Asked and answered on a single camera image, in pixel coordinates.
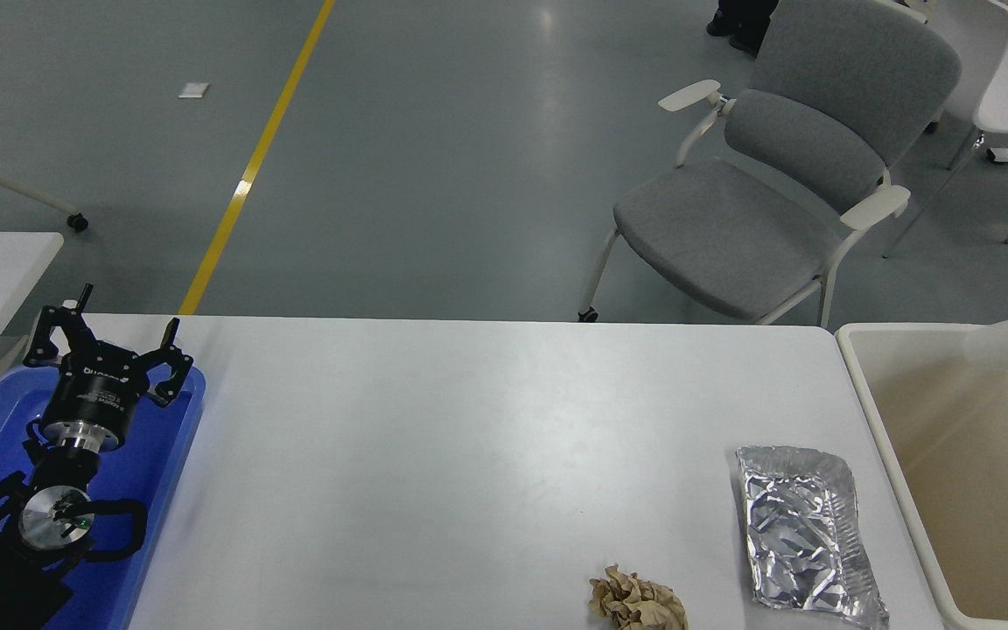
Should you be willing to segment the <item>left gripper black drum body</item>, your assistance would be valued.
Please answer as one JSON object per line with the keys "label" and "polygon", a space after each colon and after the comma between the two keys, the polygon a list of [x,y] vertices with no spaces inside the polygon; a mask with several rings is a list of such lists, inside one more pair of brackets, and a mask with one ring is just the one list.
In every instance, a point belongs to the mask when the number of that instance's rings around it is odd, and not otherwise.
{"label": "left gripper black drum body", "polygon": [[85,424],[109,434],[127,434],[137,403],[149,387],[151,367],[143,356],[114,346],[64,355],[59,381],[40,419],[45,434]]}

